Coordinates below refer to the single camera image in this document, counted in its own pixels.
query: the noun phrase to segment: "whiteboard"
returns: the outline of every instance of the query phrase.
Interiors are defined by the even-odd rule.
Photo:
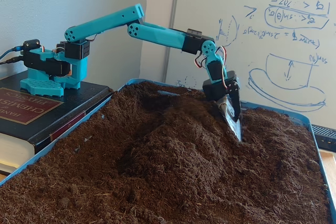
[[[172,26],[225,46],[242,100],[336,128],[336,0],[176,0]],[[165,82],[201,89],[194,58],[170,49]]]

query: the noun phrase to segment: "wire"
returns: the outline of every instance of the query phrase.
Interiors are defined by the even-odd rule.
[[[21,51],[22,50],[22,46],[17,46],[17,47],[13,47],[13,48],[11,48],[10,50],[7,50],[7,51],[5,51],[1,56],[0,56],[0,60],[2,59],[2,58],[4,58],[8,53],[10,53],[10,52],[18,52],[18,51]]]
[[[203,61],[205,61],[205,59],[206,59],[206,58],[204,58],[204,59],[201,61],[201,67],[203,67],[203,68],[205,68],[205,67],[203,66]]]
[[[63,49],[65,51],[64,47],[56,47],[55,49],[53,49],[53,52],[56,52],[57,49]]]
[[[224,54],[223,55],[223,62],[224,62],[224,65],[225,65],[225,63],[226,63],[226,49],[223,46],[220,46],[220,47],[217,48],[215,53],[217,54],[218,50],[220,50],[220,49],[222,50],[222,52]]]
[[[194,59],[194,63],[195,63],[195,65],[196,65],[198,68],[202,68],[202,63],[201,63],[201,65],[200,65],[200,64],[198,64],[198,61],[197,61],[197,59],[198,59],[201,55],[202,55],[202,51],[200,51],[199,55]]]
[[[21,61],[21,60],[23,60],[23,56],[16,56],[16,57],[13,57],[11,59],[8,59],[8,60],[0,62],[0,65],[2,65],[2,64],[9,64],[9,63],[15,63],[15,62],[18,62],[18,61]]]
[[[94,38],[93,39],[86,39],[86,40],[88,40],[88,41],[90,41],[90,42],[93,42],[95,39],[96,39],[96,36],[97,36],[98,34],[96,34],[95,36],[94,36]]]
[[[226,62],[226,49],[223,46],[220,46],[223,49],[224,52],[224,60],[223,60],[223,69],[222,69],[222,83],[225,89],[227,89],[227,86],[225,84],[224,80],[224,68],[225,68],[225,62]]]

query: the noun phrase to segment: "red wire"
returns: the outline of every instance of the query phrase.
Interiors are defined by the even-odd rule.
[[[194,59],[194,63],[195,63],[195,65],[196,65],[198,68],[201,68],[201,67],[202,67],[202,66],[200,66],[200,65],[198,64],[198,62],[197,62],[197,58]]]
[[[225,63],[226,63],[226,49],[225,49],[225,47],[220,46],[220,47],[217,48],[216,53],[218,52],[218,50],[219,50],[220,48],[223,49],[223,53],[224,53],[224,59],[223,59],[223,62],[224,62],[224,64],[225,64]]]
[[[227,89],[227,86],[226,86],[225,80],[224,80],[224,66],[225,66],[225,62],[226,62],[226,49],[223,46],[221,46],[221,48],[223,48],[223,50],[224,50],[224,52],[223,52],[224,53],[224,59],[223,59],[223,69],[222,69],[222,83],[223,83],[224,88]]]

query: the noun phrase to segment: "handwritten equation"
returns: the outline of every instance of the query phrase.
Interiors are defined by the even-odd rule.
[[[257,8],[249,7],[247,5],[244,5],[244,7],[248,8],[250,11],[245,17],[249,17],[250,19],[252,19],[254,17],[254,12],[257,10]]]
[[[288,32],[278,33],[276,31],[254,29],[252,26],[249,26],[247,29],[244,29],[243,35],[253,35],[253,36],[256,36],[258,39],[271,38],[271,39],[276,39],[276,40],[282,37],[288,37],[289,39],[293,41],[298,41],[298,42],[313,46],[315,49],[318,49],[320,47],[319,39],[314,40],[314,39],[308,38],[307,36],[303,34],[297,35],[295,30],[293,31],[293,33],[288,33]]]
[[[287,8],[305,10],[306,12],[316,12],[316,14],[329,14],[330,2],[322,1],[294,1],[294,0],[270,0],[271,5],[279,5]]]
[[[281,6],[269,6],[265,10],[266,24],[274,28],[316,28],[323,29],[329,19],[325,15],[307,13]]]
[[[315,55],[310,55],[309,60],[313,64],[317,64],[319,61],[324,64],[328,63],[326,58],[319,56],[317,53]]]

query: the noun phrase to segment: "whiteboard drawing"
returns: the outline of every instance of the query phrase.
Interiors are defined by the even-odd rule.
[[[197,86],[196,79],[193,76],[186,76],[183,80],[177,80],[175,85],[178,87],[195,89]]]
[[[265,70],[249,72],[249,85],[269,101],[296,112],[311,112],[326,105],[325,93],[309,84],[318,65],[269,54]]]
[[[292,8],[270,5],[265,10],[265,21],[267,25],[281,29],[323,29],[329,19],[326,15],[318,15]]]
[[[257,10],[257,8],[255,8],[255,7],[249,7],[247,5],[244,5],[244,7],[249,9],[249,13],[245,16],[245,18],[248,17],[249,19],[252,19],[254,17],[254,13]]]
[[[216,35],[216,41],[219,41],[221,37],[221,43],[224,47],[228,47],[231,45],[233,41],[237,39],[239,30],[239,24],[237,24],[237,21],[234,16],[231,16],[231,19],[227,19],[225,23],[223,24],[223,19],[219,20],[219,31],[218,35]]]

